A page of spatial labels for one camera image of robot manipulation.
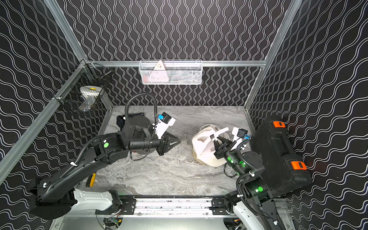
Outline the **navy baseball cap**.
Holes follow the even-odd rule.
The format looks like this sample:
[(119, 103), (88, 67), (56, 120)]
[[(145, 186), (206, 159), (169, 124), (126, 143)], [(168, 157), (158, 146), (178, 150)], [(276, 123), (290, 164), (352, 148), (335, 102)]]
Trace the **navy baseball cap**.
[[(137, 115), (142, 115), (143, 116), (144, 113), (129, 114), (128, 117), (131, 118), (131, 117), (134, 117), (134, 116), (137, 116)], [(123, 129), (124, 125), (125, 125), (125, 120), (126, 120), (125, 115), (117, 116), (116, 124), (120, 128), (120, 131), (122, 131), (122, 129)]]

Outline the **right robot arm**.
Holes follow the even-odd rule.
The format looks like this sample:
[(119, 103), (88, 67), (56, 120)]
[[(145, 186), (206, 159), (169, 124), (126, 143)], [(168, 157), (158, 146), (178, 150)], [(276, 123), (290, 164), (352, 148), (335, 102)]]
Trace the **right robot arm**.
[(226, 211), (238, 217), (245, 230), (284, 230), (270, 188), (261, 177), (265, 172), (262, 155), (246, 151), (248, 135), (230, 141), (214, 138), (215, 157), (224, 159), (235, 171), (236, 190), (225, 196)]

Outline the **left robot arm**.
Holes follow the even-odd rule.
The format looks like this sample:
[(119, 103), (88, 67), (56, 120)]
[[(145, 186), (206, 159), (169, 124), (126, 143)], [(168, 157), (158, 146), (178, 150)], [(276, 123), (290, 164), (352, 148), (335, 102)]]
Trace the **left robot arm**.
[[(154, 105), (154, 121), (144, 113), (131, 114), (134, 99), (147, 96)], [(29, 190), (29, 213), (45, 220), (62, 217), (69, 212), (95, 209), (102, 213), (117, 212), (121, 200), (116, 191), (86, 192), (76, 186), (85, 178), (93, 178), (98, 170), (127, 158), (133, 152), (148, 155), (156, 151), (160, 156), (180, 144), (179, 138), (167, 132), (175, 118), (166, 112), (158, 114), (157, 100), (149, 93), (133, 96), (125, 105), (124, 115), (117, 117), (119, 132), (98, 135), (82, 147), (75, 161), (46, 178), (35, 178)]]

